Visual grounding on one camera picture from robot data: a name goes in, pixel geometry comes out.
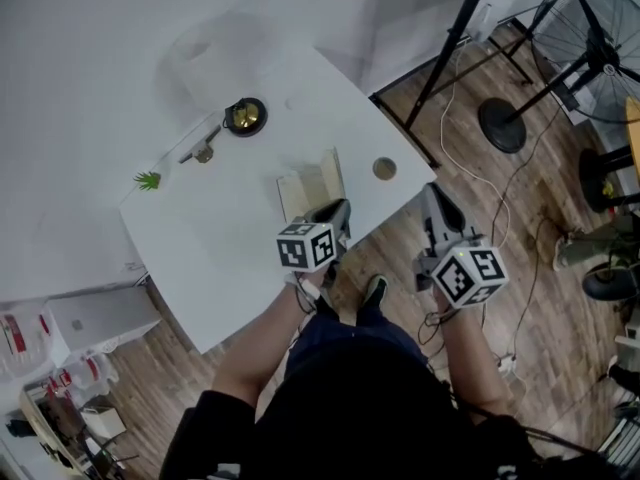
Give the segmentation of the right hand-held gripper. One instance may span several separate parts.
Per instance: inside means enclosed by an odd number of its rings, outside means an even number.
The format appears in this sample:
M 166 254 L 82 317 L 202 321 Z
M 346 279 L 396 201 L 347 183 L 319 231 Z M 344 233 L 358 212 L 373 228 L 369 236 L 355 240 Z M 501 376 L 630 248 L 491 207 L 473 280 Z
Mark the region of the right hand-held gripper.
M 500 251 L 436 183 L 419 201 L 428 244 L 413 261 L 416 290 L 436 286 L 454 309 L 486 303 L 509 281 Z

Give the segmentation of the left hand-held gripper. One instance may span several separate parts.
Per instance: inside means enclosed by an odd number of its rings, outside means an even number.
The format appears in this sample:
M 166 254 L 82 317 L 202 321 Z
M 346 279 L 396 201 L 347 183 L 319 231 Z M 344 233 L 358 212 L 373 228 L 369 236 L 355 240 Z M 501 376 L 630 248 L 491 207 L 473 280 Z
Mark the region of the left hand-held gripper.
M 281 265 L 295 272 L 316 272 L 338 261 L 350 239 L 351 205 L 335 199 L 296 217 L 276 235 Z

